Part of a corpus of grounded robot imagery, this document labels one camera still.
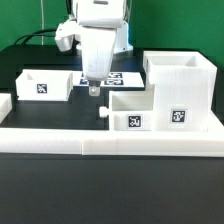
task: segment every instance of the white platform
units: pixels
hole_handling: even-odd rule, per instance
[[[212,112],[208,132],[0,128],[0,136],[5,153],[224,157],[224,127]]]

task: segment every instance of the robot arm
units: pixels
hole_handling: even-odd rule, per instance
[[[57,29],[55,40],[61,51],[71,49],[73,38],[81,41],[83,73],[91,96],[99,96],[100,82],[109,76],[117,29],[124,26],[125,11],[126,0],[76,0],[74,18]]]

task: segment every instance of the white container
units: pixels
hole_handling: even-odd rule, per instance
[[[24,69],[16,79],[18,100],[67,101],[72,77],[72,71]]]
[[[207,132],[217,68],[198,52],[159,51],[143,67],[145,92],[110,92],[110,130]]]
[[[0,93],[0,123],[12,110],[11,94]]]

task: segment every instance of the black cable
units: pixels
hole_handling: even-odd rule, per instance
[[[47,35],[47,34],[29,34],[29,35],[24,35],[24,36],[18,38],[14,42],[14,45],[16,45],[21,39],[23,39],[25,37],[31,39],[32,37],[36,37],[36,36],[39,36],[39,37],[55,37],[54,35]]]
[[[44,30],[38,30],[30,35],[27,35],[27,38],[22,42],[22,44],[26,44],[35,34],[42,34],[42,33],[49,33],[49,32],[56,32],[56,29],[44,29]]]
[[[72,1],[71,0],[66,0],[66,6],[67,6],[67,12],[68,14],[72,14]]]

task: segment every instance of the white robot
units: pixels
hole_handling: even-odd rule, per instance
[[[130,52],[126,0],[75,0],[73,15],[56,31],[60,51],[72,48],[73,39],[81,42],[83,73],[89,81],[90,96],[100,95],[100,83],[110,72],[113,54]]]

